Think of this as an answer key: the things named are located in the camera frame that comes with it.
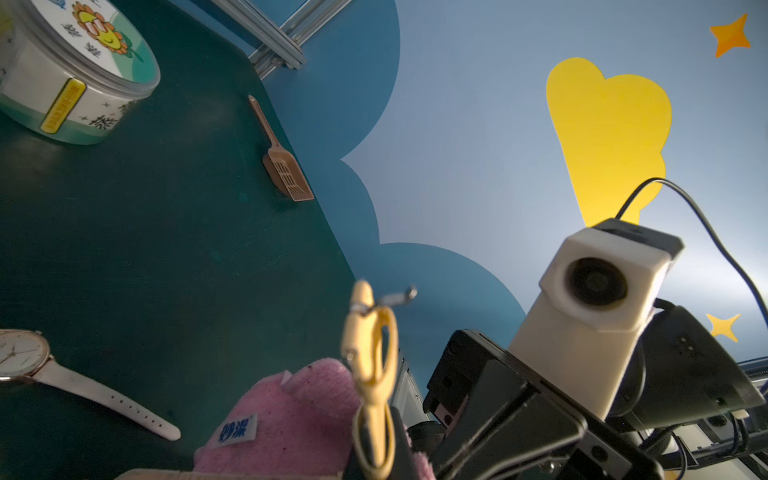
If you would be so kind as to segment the white strap watch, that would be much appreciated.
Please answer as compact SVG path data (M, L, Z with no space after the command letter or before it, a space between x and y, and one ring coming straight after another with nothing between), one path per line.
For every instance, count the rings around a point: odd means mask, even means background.
M102 405L168 441L181 431L143 405L59 364L40 332L1 330L1 382L41 383Z

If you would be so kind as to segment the pink cloth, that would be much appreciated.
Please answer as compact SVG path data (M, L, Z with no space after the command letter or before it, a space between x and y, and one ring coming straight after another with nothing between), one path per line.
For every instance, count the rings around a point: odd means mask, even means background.
M195 473L363 479L352 422L351 372L333 358L258 381L194 456Z

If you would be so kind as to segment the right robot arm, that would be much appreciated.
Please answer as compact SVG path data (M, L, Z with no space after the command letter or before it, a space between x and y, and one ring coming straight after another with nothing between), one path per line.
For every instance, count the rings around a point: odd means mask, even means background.
M659 479L765 447L757 434L735 446L680 457L663 452L674 427L764 404L764 397L684 308L660 300L606 419L485 335L451 336L428 384L426 412L446 428L430 454L439 479Z

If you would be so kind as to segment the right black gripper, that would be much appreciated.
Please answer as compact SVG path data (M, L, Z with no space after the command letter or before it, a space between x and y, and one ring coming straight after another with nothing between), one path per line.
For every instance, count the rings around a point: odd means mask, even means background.
M472 330L450 337L424 409L446 428L439 479L660 479L663 469L603 420Z

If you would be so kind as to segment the gold strap watch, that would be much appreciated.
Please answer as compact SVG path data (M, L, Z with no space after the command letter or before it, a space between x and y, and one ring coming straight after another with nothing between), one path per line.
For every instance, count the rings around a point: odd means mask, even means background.
M386 479L396 453L395 421L389 405L399 362L399 334L393 308L411 302L417 289L374 297L371 285L357 281L352 289L341 340L360 399L352 420L353 449L367 479Z

